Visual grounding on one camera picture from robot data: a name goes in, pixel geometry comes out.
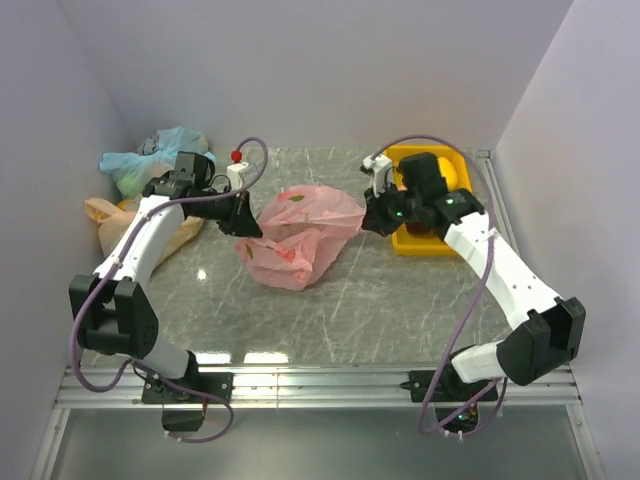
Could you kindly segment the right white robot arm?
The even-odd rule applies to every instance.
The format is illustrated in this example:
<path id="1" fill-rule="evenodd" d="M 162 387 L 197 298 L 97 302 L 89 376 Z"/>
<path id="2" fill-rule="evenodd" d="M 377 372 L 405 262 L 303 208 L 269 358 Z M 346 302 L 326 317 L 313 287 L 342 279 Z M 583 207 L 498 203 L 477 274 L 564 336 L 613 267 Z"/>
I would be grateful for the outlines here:
<path id="1" fill-rule="evenodd" d="M 369 156 L 361 170 L 363 229 L 387 236 L 404 224 L 435 234 L 484 281 L 511 328 L 503 340 L 466 347 L 450 355 L 440 375 L 445 395 L 462 399 L 476 382 L 506 377 L 526 386 L 573 360 L 586 310 L 547 286 L 501 237 L 486 207 L 466 188 L 449 189 L 437 157 L 408 156 L 394 164 Z"/>

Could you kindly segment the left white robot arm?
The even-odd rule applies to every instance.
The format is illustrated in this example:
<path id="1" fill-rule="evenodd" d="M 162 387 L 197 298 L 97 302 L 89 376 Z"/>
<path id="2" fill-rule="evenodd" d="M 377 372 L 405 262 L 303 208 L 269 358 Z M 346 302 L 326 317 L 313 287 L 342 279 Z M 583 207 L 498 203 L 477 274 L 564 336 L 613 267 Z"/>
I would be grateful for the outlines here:
<path id="1" fill-rule="evenodd" d="M 261 237 L 249 189 L 265 168 L 244 161 L 235 149 L 221 175 L 227 184 L 216 190 L 213 183 L 219 175 L 213 161 L 181 151 L 172 170 L 144 186 L 134 219 L 113 251 L 92 274 L 75 276 L 69 286 L 74 316 L 70 366 L 87 390 L 103 393 L 114 386 L 89 382 L 81 371 L 83 350 L 124 357 L 127 364 L 165 383 L 177 401 L 198 396 L 202 379 L 195 355 L 162 339 L 146 289 L 171 238 L 190 217 L 212 220 L 229 236 Z"/>

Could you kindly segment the pink plastic bag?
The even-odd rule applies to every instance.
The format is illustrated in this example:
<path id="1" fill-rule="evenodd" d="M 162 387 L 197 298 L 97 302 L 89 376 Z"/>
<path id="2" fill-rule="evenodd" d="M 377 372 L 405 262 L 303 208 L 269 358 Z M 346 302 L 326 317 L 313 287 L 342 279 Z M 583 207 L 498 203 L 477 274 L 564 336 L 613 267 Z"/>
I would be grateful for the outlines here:
<path id="1" fill-rule="evenodd" d="M 256 282 L 302 291 L 318 281 L 361 232 L 364 215 L 365 209 L 342 190 L 293 186 L 260 212 L 263 236 L 238 240 L 236 252 Z"/>

